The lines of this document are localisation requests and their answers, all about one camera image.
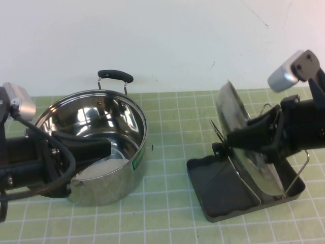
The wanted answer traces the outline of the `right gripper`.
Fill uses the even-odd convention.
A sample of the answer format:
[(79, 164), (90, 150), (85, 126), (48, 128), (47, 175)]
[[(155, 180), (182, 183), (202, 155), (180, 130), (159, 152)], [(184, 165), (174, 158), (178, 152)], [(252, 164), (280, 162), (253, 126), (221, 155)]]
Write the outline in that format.
[(280, 163), (300, 150), (294, 139), (298, 119), (293, 116), (300, 102), (299, 95), (291, 95), (271, 107), (264, 114), (251, 119), (246, 127), (234, 129), (226, 136), (230, 148), (266, 152), (267, 163)]

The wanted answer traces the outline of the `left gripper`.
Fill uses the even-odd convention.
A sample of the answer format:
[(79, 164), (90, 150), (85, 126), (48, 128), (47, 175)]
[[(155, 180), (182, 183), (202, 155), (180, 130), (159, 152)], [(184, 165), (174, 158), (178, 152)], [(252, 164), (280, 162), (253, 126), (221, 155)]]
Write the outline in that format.
[[(90, 138), (54, 131), (50, 135), (37, 127), (26, 129), (37, 155), (37, 169), (27, 187), (36, 195), (65, 198), (70, 195), (71, 178), (87, 167), (107, 160), (111, 155), (111, 142), (105, 138)], [(87, 155), (76, 159), (72, 152), (90, 151), (107, 153)]]

